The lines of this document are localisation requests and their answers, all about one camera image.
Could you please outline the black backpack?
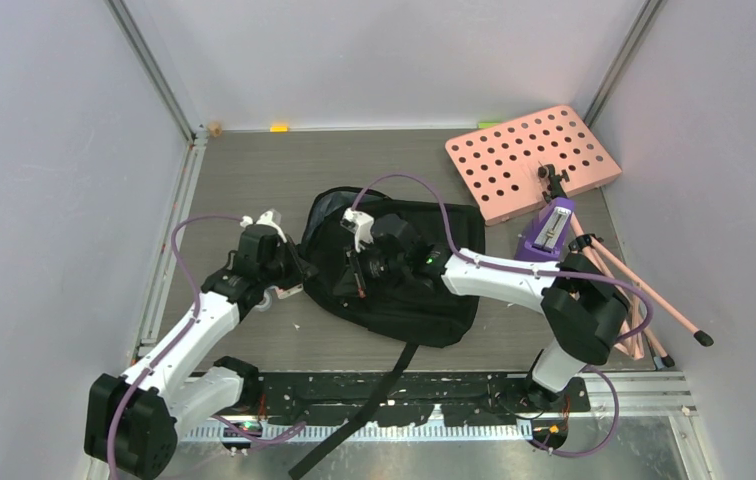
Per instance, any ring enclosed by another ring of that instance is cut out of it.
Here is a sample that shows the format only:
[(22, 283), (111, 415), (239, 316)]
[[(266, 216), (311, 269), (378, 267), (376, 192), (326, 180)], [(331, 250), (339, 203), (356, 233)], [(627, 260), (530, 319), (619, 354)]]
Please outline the black backpack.
[[(386, 373), (367, 403), (327, 439), (289, 471), (301, 479), (341, 443), (371, 421), (378, 404), (408, 368), (421, 346), (443, 348), (458, 343), (472, 327), (479, 305), (474, 296), (455, 296), (447, 291), (414, 294), (395, 290), (360, 299), (343, 294), (344, 250), (352, 239), (340, 222), (343, 212), (358, 194), (356, 187), (334, 187), (318, 194), (311, 205), (298, 247), (301, 256), (318, 269), (304, 284), (305, 293), (328, 313), (354, 325), (404, 343), (393, 369)], [(477, 249), (486, 245), (484, 220), (469, 205), (393, 199), (379, 191), (368, 191), (359, 208), (378, 219), (396, 214), (411, 223), (428, 242), (447, 246), (447, 232), (459, 247)]]

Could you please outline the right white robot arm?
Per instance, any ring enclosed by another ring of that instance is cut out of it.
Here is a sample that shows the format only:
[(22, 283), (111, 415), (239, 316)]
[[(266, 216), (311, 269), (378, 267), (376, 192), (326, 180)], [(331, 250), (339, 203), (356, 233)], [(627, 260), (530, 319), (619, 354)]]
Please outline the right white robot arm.
[(428, 244), (401, 217), (374, 219), (348, 208), (341, 225), (354, 236), (337, 293), (365, 299), (401, 291), (423, 297), (485, 297), (538, 312), (554, 335), (536, 357), (524, 385), (526, 401), (550, 410), (585, 366), (608, 361), (628, 313), (626, 298), (587, 259), (570, 254), (562, 262), (503, 259), (447, 244)]

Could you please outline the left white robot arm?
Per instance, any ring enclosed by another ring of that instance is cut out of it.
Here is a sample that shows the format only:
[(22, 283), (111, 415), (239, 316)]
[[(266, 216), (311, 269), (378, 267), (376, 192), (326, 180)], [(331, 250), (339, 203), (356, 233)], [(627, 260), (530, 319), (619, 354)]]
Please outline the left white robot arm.
[(84, 451), (107, 464), (109, 478), (155, 479), (178, 442), (207, 418), (226, 407), (247, 414), (259, 405), (258, 372), (246, 362), (223, 357), (200, 379), (189, 377), (249, 313), (268, 308), (275, 294), (300, 291), (314, 271), (276, 211), (239, 222), (243, 231), (225, 265), (203, 283), (188, 281), (194, 299), (183, 318), (134, 365), (117, 376), (102, 374), (90, 387)]

